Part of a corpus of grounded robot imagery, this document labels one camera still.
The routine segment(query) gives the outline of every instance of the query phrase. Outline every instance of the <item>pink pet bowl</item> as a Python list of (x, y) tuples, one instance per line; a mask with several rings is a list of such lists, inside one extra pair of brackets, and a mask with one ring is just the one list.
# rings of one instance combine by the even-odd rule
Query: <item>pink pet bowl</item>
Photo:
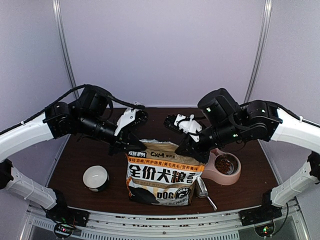
[(210, 158), (201, 175), (203, 179), (211, 179), (220, 185), (232, 185), (238, 181), (241, 174), (239, 159), (218, 148), (210, 152)]

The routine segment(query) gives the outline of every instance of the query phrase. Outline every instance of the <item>wooden tabletop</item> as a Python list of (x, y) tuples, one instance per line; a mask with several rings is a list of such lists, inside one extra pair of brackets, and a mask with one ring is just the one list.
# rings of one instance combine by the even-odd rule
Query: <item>wooden tabletop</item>
[[(124, 110), (115, 109), (112, 118)], [(183, 114), (202, 116), (197, 108), (147, 108), (148, 122), (135, 129), (140, 139), (156, 139), (179, 144), (182, 135), (165, 128), (163, 122), (167, 115)], [(64, 193), (69, 206), (119, 214), (137, 215), (182, 215), (212, 213), (213, 208), (206, 198), (193, 197), (188, 206), (156, 206), (130, 201), (126, 187), (127, 159), (124, 153), (108, 155), (107, 143), (71, 136), (49, 183), (50, 188)], [(232, 143), (223, 149), (234, 153), (241, 162), (239, 180), (229, 186), (223, 186), (212, 180), (204, 179), (209, 196), (217, 205), (218, 211), (236, 210), (261, 204), (262, 194), (277, 186), (270, 165), (258, 143), (251, 141), (242, 147)], [(92, 192), (83, 183), (83, 174), (87, 168), (101, 165), (110, 176), (108, 188), (102, 192)]]

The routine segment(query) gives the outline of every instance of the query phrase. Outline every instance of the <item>metal scoop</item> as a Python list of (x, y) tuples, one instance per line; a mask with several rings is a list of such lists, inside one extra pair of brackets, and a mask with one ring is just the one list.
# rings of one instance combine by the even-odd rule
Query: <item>metal scoop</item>
[(209, 197), (207, 187), (200, 176), (198, 176), (195, 181), (195, 193), (198, 198), (207, 198), (209, 200), (210, 205), (213, 207), (214, 211), (218, 209), (215, 203)]

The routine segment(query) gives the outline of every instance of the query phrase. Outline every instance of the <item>robotic arm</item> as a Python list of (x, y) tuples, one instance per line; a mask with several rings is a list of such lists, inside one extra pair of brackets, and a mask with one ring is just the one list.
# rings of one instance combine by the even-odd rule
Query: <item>robotic arm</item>
[(281, 216), (281, 207), (310, 185), (320, 181), (320, 126), (303, 119), (283, 106), (255, 100), (238, 105), (224, 88), (212, 91), (198, 103), (211, 124), (205, 127), (193, 116), (169, 115), (164, 125), (177, 133), (186, 133), (176, 150), (207, 163), (211, 149), (236, 141), (281, 141), (312, 150), (308, 160), (278, 187), (263, 195), (262, 206), (240, 212), (242, 225), (264, 222)]
[[(128, 106), (117, 124), (102, 119), (108, 105), (112, 114), (112, 101)], [(55, 101), (37, 113), (36, 117), (0, 133), (0, 189), (38, 203), (55, 221), (72, 224), (75, 220), (78, 226), (85, 226), (88, 212), (68, 208), (60, 191), (34, 182), (16, 169), (7, 158), (34, 144), (67, 134), (83, 134), (106, 142), (110, 145), (109, 155), (121, 151), (145, 150), (145, 145), (130, 131), (132, 126), (147, 121), (148, 115), (143, 111), (144, 108), (138, 103), (118, 100), (105, 89), (92, 85), (85, 85), (79, 99), (69, 104)]]

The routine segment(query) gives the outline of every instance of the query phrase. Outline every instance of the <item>bag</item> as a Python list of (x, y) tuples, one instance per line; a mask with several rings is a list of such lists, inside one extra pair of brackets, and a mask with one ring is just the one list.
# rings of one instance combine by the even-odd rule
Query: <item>bag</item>
[(175, 154), (171, 142), (142, 141), (145, 151), (129, 151), (126, 186), (129, 198), (142, 204), (185, 206), (192, 201), (195, 181), (205, 169), (192, 157)]

